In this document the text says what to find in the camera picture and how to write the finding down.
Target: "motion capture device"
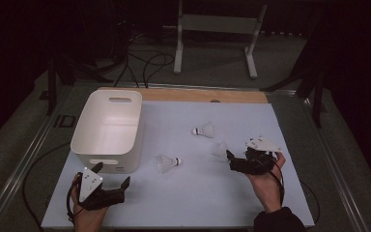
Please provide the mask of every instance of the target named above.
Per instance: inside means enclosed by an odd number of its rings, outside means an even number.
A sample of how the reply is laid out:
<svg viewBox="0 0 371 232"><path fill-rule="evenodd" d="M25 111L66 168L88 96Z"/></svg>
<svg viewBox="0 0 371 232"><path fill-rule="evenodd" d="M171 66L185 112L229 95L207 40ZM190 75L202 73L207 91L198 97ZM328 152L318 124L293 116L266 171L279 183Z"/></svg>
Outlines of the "motion capture device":
<svg viewBox="0 0 371 232"><path fill-rule="evenodd" d="M103 163L99 162L92 169L85 167L83 173L78 172L67 197L67 209L69 220L74 223L74 217L80 212L71 211L71 192L76 188L77 204L83 209L92 211L104 207L116 205L125 202L125 190L130 183L130 177L127 177L120 188L104 190L101 189L103 178L98 175L103 168Z"/></svg>
<svg viewBox="0 0 371 232"><path fill-rule="evenodd" d="M280 201L284 199L284 179L281 169L276 165L273 153L282 152L281 148L273 144L265 137L250 139L245 142L247 146L245 159L236 158L233 153L226 150L227 159L230 161L230 169L250 175L264 175L270 173L279 185ZM281 181L273 174L273 167L276 166L281 172Z"/></svg>

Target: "basket handle hole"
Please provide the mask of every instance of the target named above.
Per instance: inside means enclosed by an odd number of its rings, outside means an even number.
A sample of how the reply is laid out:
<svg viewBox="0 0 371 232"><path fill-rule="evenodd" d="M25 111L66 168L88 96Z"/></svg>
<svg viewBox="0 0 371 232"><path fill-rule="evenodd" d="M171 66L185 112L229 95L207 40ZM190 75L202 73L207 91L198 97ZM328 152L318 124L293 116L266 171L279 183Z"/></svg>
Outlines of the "basket handle hole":
<svg viewBox="0 0 371 232"><path fill-rule="evenodd" d="M131 99L128 98L109 98L109 100L116 103L131 103Z"/></svg>

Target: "person's arm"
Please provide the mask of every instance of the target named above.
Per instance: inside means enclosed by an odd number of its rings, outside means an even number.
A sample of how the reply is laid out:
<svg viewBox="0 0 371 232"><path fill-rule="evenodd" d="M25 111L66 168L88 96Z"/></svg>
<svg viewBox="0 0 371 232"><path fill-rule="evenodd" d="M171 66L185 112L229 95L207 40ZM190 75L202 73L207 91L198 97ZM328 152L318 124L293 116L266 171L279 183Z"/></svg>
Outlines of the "person's arm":
<svg viewBox="0 0 371 232"><path fill-rule="evenodd" d="M275 164L282 168L284 163L284 156L281 153L276 153ZM274 166L271 172L280 180L281 173L277 166ZM264 212L254 219L254 232L306 231L300 219L289 208L281 206L279 184L270 173L245 175L264 207Z"/></svg>
<svg viewBox="0 0 371 232"><path fill-rule="evenodd" d="M100 230L103 218L106 215L108 207L99 210L88 211L77 204L76 187L71 192L74 213L74 231L75 232L96 232Z"/></svg>

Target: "white table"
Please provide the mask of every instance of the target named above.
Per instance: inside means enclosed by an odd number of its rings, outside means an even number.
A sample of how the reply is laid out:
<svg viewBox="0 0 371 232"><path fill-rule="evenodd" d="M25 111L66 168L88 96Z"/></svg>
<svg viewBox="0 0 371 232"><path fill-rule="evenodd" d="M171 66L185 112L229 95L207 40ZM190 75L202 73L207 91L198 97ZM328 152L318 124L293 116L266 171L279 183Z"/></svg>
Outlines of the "white table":
<svg viewBox="0 0 371 232"><path fill-rule="evenodd" d="M252 226L263 209L252 186L228 162L211 155L215 143L226 141L243 157L244 142L263 135L284 151L284 205L305 226L314 225L297 172L275 114L267 103L209 103L143 101L144 140L137 170L130 174L103 174L103 188L116 189L129 175L126 202L109 208L103 226L113 228L242 228ZM211 121L215 137L190 133ZM154 156L178 157L183 164L164 174ZM70 152L43 219L44 228L71 228L66 195L76 172L84 168Z"/></svg>

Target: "white shuttlecock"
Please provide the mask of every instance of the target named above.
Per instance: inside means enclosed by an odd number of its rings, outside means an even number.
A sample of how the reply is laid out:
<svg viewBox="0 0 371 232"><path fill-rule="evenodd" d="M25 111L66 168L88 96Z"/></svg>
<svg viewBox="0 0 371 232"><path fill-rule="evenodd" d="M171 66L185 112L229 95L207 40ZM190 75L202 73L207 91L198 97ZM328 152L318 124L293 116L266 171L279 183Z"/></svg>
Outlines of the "white shuttlecock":
<svg viewBox="0 0 371 232"><path fill-rule="evenodd" d="M164 173L170 170L172 167L182 164L181 159L171 158L163 154L158 154L158 156L156 156L156 159L157 159L158 171L160 173Z"/></svg>
<svg viewBox="0 0 371 232"><path fill-rule="evenodd" d="M191 133L194 135L203 135L203 136L212 138L214 137L214 127L213 127L213 124L210 122L210 123L204 124L203 126L199 128L193 129Z"/></svg>
<svg viewBox="0 0 371 232"><path fill-rule="evenodd" d="M220 157L227 160L227 150L228 146L225 143L225 141L222 141L221 143L216 143L213 146L212 154L216 157Z"/></svg>

